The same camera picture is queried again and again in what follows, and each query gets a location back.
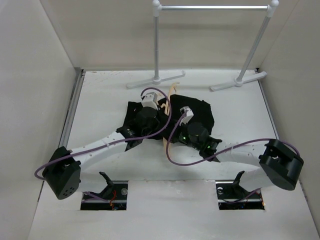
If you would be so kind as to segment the beige plastic hanger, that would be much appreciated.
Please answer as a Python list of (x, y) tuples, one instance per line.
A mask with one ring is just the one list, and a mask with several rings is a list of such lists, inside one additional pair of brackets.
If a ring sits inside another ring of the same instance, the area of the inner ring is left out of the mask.
[[(179, 84), (180, 84), (179, 82), (174, 82), (174, 83), (170, 86), (170, 89), (169, 89), (168, 94), (167, 94), (167, 97), (168, 97), (169, 100), (171, 99), (171, 96), (172, 96), (173, 94), (176, 94), (176, 93), (177, 93), (177, 85), (179, 85)], [(167, 115), (167, 116), (169, 115), (169, 113), (170, 113), (170, 107), (169, 107), (169, 102), (168, 102), (168, 101), (166, 101), (165, 103), (163, 103), (163, 104), (160, 106), (160, 108), (164, 110), (164, 114), (165, 114), (165, 115)], [(165, 138), (162, 139), (162, 142), (163, 142), (163, 150), (164, 150), (164, 153), (165, 153), (165, 154), (166, 154), (167, 152), (170, 153), (171, 144), (169, 143), (169, 144), (167, 145), (168, 141), (167, 141)]]

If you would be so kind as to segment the black trousers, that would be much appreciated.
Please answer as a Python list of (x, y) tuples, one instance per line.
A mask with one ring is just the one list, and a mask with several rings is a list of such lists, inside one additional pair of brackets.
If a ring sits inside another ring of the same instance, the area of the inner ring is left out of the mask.
[[(215, 120), (212, 114), (211, 105), (204, 100), (199, 100), (196, 98), (173, 94), (170, 96), (170, 102), (173, 109), (172, 117), (168, 127), (163, 130), (158, 135), (152, 137), (153, 140), (161, 140), (162, 138), (167, 139), (181, 116), (180, 109), (182, 107), (190, 107), (193, 112), (193, 117), (189, 123), (201, 123), (202, 126), (208, 131), (209, 134), (212, 133), (212, 128), (215, 124)], [(127, 111), (124, 118), (124, 126), (128, 126), (137, 118), (137, 114), (143, 109), (140, 102), (129, 101), (127, 104)]]

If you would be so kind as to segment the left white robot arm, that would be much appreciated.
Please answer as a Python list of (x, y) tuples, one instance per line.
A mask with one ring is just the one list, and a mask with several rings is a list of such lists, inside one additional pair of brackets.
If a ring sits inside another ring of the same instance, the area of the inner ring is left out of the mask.
[(162, 127), (161, 111), (142, 107), (123, 126), (100, 140), (71, 150), (64, 146), (57, 148), (42, 168), (42, 178), (59, 200), (75, 192), (86, 192), (88, 186), (82, 177), (84, 170), (137, 147), (144, 139), (158, 135)]

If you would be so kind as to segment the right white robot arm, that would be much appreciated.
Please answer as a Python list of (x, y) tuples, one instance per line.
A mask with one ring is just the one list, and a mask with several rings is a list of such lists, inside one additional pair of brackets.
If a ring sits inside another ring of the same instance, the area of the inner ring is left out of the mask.
[(198, 150), (199, 155), (208, 162), (255, 166), (255, 170), (239, 171), (233, 180), (231, 190), (238, 198), (255, 189), (270, 186), (293, 191), (304, 166), (300, 155), (278, 139), (228, 143), (211, 137), (200, 122), (182, 125), (178, 141)]

